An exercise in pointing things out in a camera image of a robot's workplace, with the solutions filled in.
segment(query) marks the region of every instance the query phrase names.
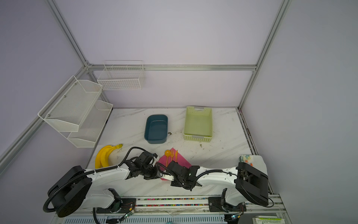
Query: white wire basket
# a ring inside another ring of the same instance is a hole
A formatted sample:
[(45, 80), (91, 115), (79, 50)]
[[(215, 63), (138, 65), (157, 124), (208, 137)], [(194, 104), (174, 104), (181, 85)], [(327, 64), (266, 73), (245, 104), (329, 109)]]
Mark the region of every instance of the white wire basket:
[(66, 138), (77, 148), (93, 148), (111, 113), (113, 104), (97, 100), (78, 132), (71, 132)]
[(143, 61), (103, 61), (105, 66), (97, 79), (103, 90), (142, 89), (145, 72)]
[(77, 80), (74, 76), (71, 79), (75, 79), (74, 83), (53, 108), (43, 115), (45, 105), (38, 113), (39, 117), (58, 132), (78, 132), (102, 92), (100, 84)]

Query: vent grille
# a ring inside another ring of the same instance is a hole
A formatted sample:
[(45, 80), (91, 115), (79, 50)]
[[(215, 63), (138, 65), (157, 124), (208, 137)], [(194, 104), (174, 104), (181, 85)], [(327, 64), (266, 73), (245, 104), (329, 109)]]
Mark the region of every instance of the vent grille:
[[(105, 218), (97, 217), (100, 223), (105, 223), (106, 219), (120, 218), (121, 216), (106, 216)], [(150, 224), (165, 224), (167, 222), (175, 224), (224, 224), (224, 215), (208, 214), (208, 215), (133, 215), (125, 219), (122, 223), (150, 223)], [(82, 224), (94, 223), (91, 216), (68, 216), (64, 220), (64, 224)]]

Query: white wall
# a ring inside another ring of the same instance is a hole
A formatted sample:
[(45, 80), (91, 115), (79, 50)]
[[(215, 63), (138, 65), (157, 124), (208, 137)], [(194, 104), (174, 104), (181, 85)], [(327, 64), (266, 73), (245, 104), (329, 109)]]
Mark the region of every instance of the white wall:
[(243, 107), (293, 223), (357, 223), (357, 12), (292, 1)]
[(251, 71), (147, 71), (142, 90), (105, 91), (115, 108), (237, 106)]
[[(0, 2), (0, 52), (1, 154), (81, 63), (43, 0)], [(48, 189), (90, 152), (43, 124), (0, 176), (0, 223), (48, 224)]]
[(256, 64), (281, 0), (57, 0), (90, 63)]

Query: black mounting plate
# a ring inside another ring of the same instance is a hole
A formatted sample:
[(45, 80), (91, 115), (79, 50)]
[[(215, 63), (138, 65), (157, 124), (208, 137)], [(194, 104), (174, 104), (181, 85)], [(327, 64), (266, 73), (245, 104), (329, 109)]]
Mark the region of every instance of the black mounting plate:
[[(222, 205), (220, 204), (221, 197), (209, 197), (208, 201), (209, 201), (209, 211), (211, 212), (223, 211), (223, 209), (221, 208)], [(244, 202), (239, 205), (243, 207), (243, 211), (246, 211), (246, 205)], [(235, 208), (227, 203), (224, 203), (224, 207), (230, 211), (242, 211), (239, 205), (237, 206), (237, 208)]]
[[(137, 199), (136, 198), (122, 198), (121, 204), (117, 205), (118, 207), (121, 206), (121, 209), (116, 212), (116, 214), (126, 214), (129, 212), (131, 207), (135, 208)], [(111, 213), (109, 209), (97, 208), (97, 214), (104, 214), (104, 213)]]

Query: bunch of bananas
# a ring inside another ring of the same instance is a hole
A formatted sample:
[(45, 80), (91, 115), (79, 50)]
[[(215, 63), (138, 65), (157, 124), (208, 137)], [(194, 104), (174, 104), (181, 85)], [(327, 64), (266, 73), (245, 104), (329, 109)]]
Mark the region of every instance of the bunch of bananas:
[(123, 145), (122, 144), (118, 144), (116, 146), (104, 146), (98, 153), (96, 156), (96, 160), (95, 160), (95, 168), (101, 168), (101, 167), (107, 167), (109, 166), (108, 164), (108, 156), (110, 156), (110, 154), (113, 152), (113, 150), (121, 148)]

